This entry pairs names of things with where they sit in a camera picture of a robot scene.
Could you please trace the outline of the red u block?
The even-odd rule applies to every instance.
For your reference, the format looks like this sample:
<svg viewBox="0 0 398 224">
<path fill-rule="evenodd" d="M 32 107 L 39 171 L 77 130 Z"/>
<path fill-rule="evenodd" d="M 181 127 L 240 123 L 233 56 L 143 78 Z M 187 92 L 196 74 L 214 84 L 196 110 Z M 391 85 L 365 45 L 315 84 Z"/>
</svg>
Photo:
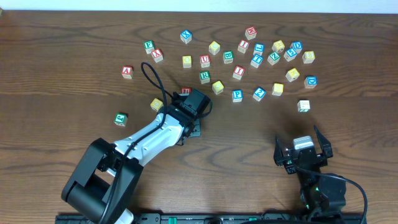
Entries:
<svg viewBox="0 0 398 224">
<path fill-rule="evenodd" d="M 200 56 L 200 65 L 201 68 L 207 68 L 210 66 L 211 60 L 209 55 L 201 55 Z"/>
<path fill-rule="evenodd" d="M 192 92 L 192 89 L 191 89 L 191 88 L 184 87 L 184 88 L 182 88 L 181 94 L 182 94 L 182 95 L 189 95 L 191 92 Z"/>
</svg>

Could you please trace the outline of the red U block lower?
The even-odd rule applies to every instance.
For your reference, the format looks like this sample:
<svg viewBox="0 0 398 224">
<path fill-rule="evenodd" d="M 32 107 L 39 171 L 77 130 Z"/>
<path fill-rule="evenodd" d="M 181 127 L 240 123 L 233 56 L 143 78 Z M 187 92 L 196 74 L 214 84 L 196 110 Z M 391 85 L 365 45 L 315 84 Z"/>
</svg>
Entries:
<svg viewBox="0 0 398 224">
<path fill-rule="evenodd" d="M 184 88 L 182 88 L 181 94 L 182 94 L 182 95 L 189 95 L 191 92 L 192 92 L 192 89 L 191 89 L 191 88 L 184 87 Z"/>
</svg>

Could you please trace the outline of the red H wooden block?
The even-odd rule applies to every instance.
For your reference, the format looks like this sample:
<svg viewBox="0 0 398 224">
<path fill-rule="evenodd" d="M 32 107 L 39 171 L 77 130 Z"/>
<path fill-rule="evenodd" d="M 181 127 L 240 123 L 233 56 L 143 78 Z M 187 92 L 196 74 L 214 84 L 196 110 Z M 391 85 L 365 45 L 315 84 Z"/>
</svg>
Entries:
<svg viewBox="0 0 398 224">
<path fill-rule="evenodd" d="M 257 30 L 255 27 L 248 27 L 245 29 L 245 36 L 247 40 L 252 40 L 257 36 Z"/>
</svg>

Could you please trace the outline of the yellow S wooden block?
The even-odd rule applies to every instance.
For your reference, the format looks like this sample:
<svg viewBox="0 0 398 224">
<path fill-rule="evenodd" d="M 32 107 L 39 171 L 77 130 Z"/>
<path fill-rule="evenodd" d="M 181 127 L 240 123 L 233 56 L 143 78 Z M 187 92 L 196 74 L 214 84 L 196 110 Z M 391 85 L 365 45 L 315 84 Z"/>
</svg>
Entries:
<svg viewBox="0 0 398 224">
<path fill-rule="evenodd" d="M 272 87 L 272 95 L 281 96 L 284 92 L 284 85 L 281 83 L 274 83 Z"/>
</svg>

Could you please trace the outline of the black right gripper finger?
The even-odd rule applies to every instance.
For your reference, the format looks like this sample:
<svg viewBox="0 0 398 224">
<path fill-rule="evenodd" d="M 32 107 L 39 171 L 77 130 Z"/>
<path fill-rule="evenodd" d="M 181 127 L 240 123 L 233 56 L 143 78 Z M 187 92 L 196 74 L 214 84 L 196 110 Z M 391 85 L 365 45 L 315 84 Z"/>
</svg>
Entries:
<svg viewBox="0 0 398 224">
<path fill-rule="evenodd" d="M 317 135 L 317 139 L 318 142 L 320 144 L 321 150 L 322 150 L 322 154 L 326 157 L 326 158 L 331 158 L 333 157 L 333 150 L 332 150 L 332 146 L 329 140 L 327 140 L 326 137 L 324 137 L 324 135 L 319 131 L 319 129 L 314 125 L 314 130 L 315 133 Z"/>
<path fill-rule="evenodd" d="M 274 149 L 274 162 L 277 166 L 284 165 L 285 157 L 283 155 L 283 150 L 279 144 L 278 138 L 275 138 L 275 149 Z"/>
</svg>

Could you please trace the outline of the green 7 wooden block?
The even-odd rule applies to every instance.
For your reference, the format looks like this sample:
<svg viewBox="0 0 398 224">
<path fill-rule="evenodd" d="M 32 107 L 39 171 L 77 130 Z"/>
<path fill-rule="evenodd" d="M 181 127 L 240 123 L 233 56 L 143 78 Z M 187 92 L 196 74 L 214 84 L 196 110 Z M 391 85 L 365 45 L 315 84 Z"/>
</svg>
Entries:
<svg viewBox="0 0 398 224">
<path fill-rule="evenodd" d="M 310 101 L 309 100 L 300 100 L 297 103 L 297 109 L 299 113 L 306 113 L 310 110 Z"/>
</svg>

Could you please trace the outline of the red I block near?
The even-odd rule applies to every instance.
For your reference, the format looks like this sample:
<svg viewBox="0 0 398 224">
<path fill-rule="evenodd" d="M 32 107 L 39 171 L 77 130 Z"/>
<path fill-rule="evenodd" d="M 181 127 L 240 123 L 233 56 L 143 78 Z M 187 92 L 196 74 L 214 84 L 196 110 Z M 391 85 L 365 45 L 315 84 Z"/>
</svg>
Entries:
<svg viewBox="0 0 398 224">
<path fill-rule="evenodd" d="M 233 71 L 233 78 L 240 80 L 242 79 L 244 73 L 245 73 L 245 68 L 237 65 Z"/>
</svg>

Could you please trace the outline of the yellow 8 wooden block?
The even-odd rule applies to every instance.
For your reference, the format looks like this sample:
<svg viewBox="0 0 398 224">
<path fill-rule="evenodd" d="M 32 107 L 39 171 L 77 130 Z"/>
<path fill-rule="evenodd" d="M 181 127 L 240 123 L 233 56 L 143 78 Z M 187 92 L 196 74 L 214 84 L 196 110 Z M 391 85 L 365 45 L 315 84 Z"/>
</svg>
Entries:
<svg viewBox="0 0 398 224">
<path fill-rule="evenodd" d="M 305 51 L 302 55 L 302 60 L 304 64 L 312 63 L 315 60 L 314 51 Z"/>
</svg>

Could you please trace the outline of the red U block upper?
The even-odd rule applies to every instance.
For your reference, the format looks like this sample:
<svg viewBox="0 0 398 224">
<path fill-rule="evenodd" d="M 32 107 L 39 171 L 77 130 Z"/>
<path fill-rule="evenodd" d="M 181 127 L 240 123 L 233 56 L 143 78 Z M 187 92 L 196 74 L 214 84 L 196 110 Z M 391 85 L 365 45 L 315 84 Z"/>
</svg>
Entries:
<svg viewBox="0 0 398 224">
<path fill-rule="evenodd" d="M 200 56 L 200 65 L 201 68 L 207 68 L 210 66 L 211 60 L 209 55 L 201 55 Z"/>
</svg>

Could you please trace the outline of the blue P wooden block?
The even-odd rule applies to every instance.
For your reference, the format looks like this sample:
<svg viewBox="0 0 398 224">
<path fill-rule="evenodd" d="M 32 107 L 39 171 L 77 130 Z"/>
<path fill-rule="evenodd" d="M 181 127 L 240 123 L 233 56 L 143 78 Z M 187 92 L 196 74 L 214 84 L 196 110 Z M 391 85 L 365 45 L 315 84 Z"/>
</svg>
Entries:
<svg viewBox="0 0 398 224">
<path fill-rule="evenodd" d="M 233 90 L 232 91 L 232 100 L 234 103 L 241 102 L 243 100 L 243 91 L 242 90 Z"/>
</svg>

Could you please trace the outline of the blue D block near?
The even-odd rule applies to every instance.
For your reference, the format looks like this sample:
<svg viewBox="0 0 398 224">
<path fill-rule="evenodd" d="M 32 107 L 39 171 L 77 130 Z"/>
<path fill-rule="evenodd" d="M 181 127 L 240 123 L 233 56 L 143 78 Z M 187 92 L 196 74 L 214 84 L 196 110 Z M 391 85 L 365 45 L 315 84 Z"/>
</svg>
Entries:
<svg viewBox="0 0 398 224">
<path fill-rule="evenodd" d="M 304 80 L 305 88 L 315 88 L 318 84 L 316 76 L 307 76 Z"/>
</svg>

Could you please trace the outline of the green R wooden block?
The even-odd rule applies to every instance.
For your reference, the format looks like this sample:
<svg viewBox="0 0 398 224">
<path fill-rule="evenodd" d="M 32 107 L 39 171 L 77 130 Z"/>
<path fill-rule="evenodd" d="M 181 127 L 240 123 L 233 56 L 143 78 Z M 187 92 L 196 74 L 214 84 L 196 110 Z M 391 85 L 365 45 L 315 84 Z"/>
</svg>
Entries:
<svg viewBox="0 0 398 224">
<path fill-rule="evenodd" d="M 201 84 L 209 83 L 210 82 L 210 73 L 209 71 L 200 72 L 200 82 Z"/>
</svg>

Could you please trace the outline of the yellow block with picture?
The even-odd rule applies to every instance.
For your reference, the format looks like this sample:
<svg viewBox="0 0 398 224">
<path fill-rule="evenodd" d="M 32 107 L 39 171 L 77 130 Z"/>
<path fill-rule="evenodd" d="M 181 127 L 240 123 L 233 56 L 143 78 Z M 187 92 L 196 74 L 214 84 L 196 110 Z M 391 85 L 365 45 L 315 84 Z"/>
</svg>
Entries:
<svg viewBox="0 0 398 224">
<path fill-rule="evenodd" d="M 300 73 L 296 68 L 290 69 L 285 75 L 286 79 L 289 82 L 292 82 L 292 81 L 298 79 L 299 76 L 300 76 Z"/>
</svg>

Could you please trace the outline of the blue d block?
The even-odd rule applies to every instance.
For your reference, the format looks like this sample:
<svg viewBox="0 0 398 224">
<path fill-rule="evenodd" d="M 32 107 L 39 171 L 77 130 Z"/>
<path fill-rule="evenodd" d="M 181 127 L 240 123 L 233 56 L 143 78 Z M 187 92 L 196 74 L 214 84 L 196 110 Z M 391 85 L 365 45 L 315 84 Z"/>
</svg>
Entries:
<svg viewBox="0 0 398 224">
<path fill-rule="evenodd" d="M 301 41 L 295 41 L 291 43 L 290 48 L 293 49 L 297 54 L 299 54 L 302 51 L 303 46 Z"/>
<path fill-rule="evenodd" d="M 305 88 L 315 88 L 318 84 L 316 76 L 307 76 L 304 80 Z"/>
</svg>

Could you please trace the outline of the yellow block near Z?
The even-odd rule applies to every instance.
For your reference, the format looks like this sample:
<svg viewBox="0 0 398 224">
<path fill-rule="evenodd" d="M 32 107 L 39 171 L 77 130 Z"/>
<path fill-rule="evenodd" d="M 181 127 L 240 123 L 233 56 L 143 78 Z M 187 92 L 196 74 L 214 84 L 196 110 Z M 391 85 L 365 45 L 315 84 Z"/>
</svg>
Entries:
<svg viewBox="0 0 398 224">
<path fill-rule="evenodd" d="M 284 45 L 283 41 L 281 41 L 281 40 L 274 42 L 272 45 L 272 50 L 278 54 L 283 52 L 284 49 L 285 49 L 285 45 Z"/>
</svg>

